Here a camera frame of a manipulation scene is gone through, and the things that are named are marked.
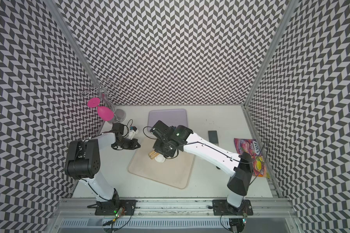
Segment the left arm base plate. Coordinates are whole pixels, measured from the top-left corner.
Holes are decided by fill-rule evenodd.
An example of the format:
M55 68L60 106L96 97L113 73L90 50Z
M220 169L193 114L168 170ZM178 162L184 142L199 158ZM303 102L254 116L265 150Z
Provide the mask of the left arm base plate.
M115 216L118 214L120 208L123 209L122 214L125 216L132 216L135 212L136 200L119 200L114 202L97 202L95 210L96 216Z

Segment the wooden dough roller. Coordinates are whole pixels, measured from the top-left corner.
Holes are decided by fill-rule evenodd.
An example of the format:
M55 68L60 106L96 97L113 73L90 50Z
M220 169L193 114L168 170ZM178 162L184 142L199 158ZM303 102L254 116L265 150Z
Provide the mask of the wooden dough roller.
M155 159L157 156L159 155L158 152L156 152L155 150L151 151L148 156L150 159Z

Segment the beige plastic tray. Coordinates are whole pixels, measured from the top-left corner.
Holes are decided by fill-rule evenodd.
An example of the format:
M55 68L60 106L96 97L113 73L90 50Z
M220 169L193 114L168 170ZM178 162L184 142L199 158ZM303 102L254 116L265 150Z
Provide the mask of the beige plastic tray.
M148 138L140 142L141 147L136 150L128 171L162 184L185 189L190 179L195 156L180 152L176 158L166 159L163 163L159 163L148 156L153 150L154 142Z

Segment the white dough ball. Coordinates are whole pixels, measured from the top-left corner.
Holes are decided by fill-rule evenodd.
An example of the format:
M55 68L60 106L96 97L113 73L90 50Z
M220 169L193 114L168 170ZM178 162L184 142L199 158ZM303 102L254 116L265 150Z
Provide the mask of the white dough ball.
M166 159L163 155L158 155L157 157L155 157L155 160L159 163L163 163Z

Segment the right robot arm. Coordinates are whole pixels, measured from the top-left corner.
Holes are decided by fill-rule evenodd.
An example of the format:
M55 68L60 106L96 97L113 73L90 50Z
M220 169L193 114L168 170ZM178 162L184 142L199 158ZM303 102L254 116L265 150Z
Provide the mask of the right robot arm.
M253 161L249 153L230 152L183 125L167 126L160 120L151 127L150 133L156 138L153 150L166 159L175 158L179 151L184 151L210 162L229 175L227 203L235 208L242 205L253 175Z

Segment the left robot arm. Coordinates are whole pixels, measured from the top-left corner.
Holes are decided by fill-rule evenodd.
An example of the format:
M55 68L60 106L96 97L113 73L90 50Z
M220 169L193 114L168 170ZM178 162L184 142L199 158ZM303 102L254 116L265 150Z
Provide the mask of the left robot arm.
M135 126L114 123L110 131L86 140L72 141L67 151L65 174L88 186L98 202L114 200L118 196L117 191L100 171L100 150L106 147L114 151L136 150L141 147L134 137L138 132Z

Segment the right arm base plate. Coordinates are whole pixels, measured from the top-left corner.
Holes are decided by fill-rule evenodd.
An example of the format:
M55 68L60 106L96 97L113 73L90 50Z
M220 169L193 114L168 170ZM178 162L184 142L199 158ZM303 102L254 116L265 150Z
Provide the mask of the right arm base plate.
M215 216L247 216L253 215L253 209L250 200L242 200L239 207L234 207L227 200L212 200L212 207Z

